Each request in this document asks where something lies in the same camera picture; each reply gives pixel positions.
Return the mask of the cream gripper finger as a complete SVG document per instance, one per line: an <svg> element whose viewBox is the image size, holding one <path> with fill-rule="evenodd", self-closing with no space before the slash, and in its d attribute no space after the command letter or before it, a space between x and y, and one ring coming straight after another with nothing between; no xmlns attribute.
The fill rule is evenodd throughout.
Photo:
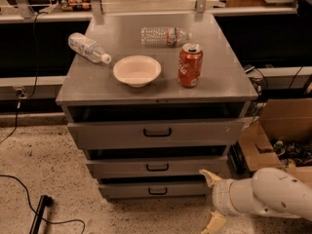
<svg viewBox="0 0 312 234"><path fill-rule="evenodd" d="M227 218L218 211L211 212L211 219L201 231L201 234L216 234L225 225L226 221Z"/></svg>
<svg viewBox="0 0 312 234"><path fill-rule="evenodd" d="M216 183L221 180L221 177L204 169L201 169L199 173L205 177L206 183L209 188L214 188Z"/></svg>

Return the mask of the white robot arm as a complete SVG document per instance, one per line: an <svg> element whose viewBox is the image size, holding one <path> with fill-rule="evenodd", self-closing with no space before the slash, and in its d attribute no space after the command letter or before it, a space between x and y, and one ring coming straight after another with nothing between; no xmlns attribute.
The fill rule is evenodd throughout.
<svg viewBox="0 0 312 234"><path fill-rule="evenodd" d="M312 188L275 168L262 168L251 178L232 179L200 170L212 190L214 210L201 234L216 234L229 216L305 218L312 220Z"/></svg>

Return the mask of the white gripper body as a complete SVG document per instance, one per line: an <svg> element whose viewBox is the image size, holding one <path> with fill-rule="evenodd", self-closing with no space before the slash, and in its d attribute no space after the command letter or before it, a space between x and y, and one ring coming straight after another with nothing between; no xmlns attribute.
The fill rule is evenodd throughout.
<svg viewBox="0 0 312 234"><path fill-rule="evenodd" d="M212 201L215 209L222 215L234 215L235 209L230 199L230 186L233 179L219 180L212 193Z"/></svg>

